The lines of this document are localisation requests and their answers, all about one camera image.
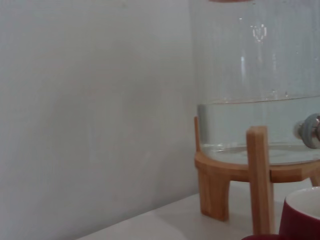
white wall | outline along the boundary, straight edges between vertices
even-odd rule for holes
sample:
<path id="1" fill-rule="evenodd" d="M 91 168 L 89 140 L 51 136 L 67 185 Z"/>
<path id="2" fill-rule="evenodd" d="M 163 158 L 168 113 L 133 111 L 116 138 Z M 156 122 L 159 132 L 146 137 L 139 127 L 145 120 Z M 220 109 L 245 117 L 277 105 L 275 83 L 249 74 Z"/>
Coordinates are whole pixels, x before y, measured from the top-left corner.
<path id="1" fill-rule="evenodd" d="M 188 0 L 0 0 L 0 239 L 194 193 Z"/>

red lid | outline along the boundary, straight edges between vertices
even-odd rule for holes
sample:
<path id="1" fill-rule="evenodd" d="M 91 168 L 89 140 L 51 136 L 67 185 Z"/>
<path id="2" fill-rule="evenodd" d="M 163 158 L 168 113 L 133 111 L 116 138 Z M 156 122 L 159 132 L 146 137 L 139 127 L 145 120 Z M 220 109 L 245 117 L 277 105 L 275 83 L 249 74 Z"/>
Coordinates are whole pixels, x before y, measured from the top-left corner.
<path id="1" fill-rule="evenodd" d="M 209 2 L 217 2 L 217 3 L 237 3 L 237 2 L 248 2 L 252 0 L 209 0 Z"/>
<path id="2" fill-rule="evenodd" d="M 290 240 L 285 236 L 280 235 L 254 235 L 254 236 L 247 236 L 242 240 Z"/>

wooden leg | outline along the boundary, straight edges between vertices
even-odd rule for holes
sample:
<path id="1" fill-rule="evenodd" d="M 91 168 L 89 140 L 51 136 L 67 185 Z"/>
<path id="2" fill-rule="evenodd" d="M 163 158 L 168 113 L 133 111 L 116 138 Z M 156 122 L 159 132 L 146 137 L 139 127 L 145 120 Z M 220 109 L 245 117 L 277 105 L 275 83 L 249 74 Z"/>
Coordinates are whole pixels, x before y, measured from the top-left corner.
<path id="1" fill-rule="evenodd" d="M 313 187 L 320 187 L 320 171 L 317 171 L 315 175 L 310 177 Z"/>
<path id="2" fill-rule="evenodd" d="M 195 134 L 195 150 L 197 152 L 200 152 L 201 147 L 200 147 L 198 117 L 194 117 L 194 134 Z"/>
<path id="3" fill-rule="evenodd" d="M 221 174 L 207 175 L 200 170 L 198 178 L 202 214 L 220 221 L 228 220 L 230 180 Z"/>
<path id="4" fill-rule="evenodd" d="M 246 133 L 246 143 L 253 234 L 274 234 L 274 194 L 270 179 L 267 127 L 251 127 Z"/>

cup rim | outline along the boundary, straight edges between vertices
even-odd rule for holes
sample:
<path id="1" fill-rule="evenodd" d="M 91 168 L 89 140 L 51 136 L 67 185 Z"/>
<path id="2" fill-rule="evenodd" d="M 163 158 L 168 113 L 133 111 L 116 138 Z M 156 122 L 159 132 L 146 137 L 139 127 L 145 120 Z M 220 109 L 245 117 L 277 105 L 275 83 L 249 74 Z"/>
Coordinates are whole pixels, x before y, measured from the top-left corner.
<path id="1" fill-rule="evenodd" d="M 285 202 L 290 208 L 294 209 L 298 213 L 301 213 L 301 214 L 304 214 L 304 215 L 306 215 L 308 217 L 320 220 L 320 216 L 315 216 L 315 215 L 309 214 L 309 213 L 307 213 L 305 211 L 301 211 L 300 209 L 297 209 L 294 206 L 292 206 L 292 204 L 290 204 L 290 199 L 292 199 L 293 197 L 295 197 L 297 195 L 300 195 L 301 193 L 313 192 L 313 191 L 320 192 L 320 186 L 307 187 L 307 188 L 303 188 L 303 189 L 300 189 L 300 190 L 296 190 L 296 191 L 290 193 L 289 195 L 287 195 L 285 197 Z"/>

water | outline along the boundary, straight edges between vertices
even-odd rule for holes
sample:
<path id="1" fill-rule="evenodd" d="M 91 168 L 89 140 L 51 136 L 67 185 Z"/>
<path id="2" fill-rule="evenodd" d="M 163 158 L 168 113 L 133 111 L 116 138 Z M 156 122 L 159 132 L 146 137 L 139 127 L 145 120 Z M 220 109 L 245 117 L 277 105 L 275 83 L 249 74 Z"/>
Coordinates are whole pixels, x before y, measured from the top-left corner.
<path id="1" fill-rule="evenodd" d="M 246 164 L 246 131 L 267 126 L 272 164 L 320 159 L 320 150 L 307 148 L 294 136 L 298 121 L 320 112 L 320 96 L 252 102 L 213 102 L 198 105 L 202 151 L 222 162 Z"/>

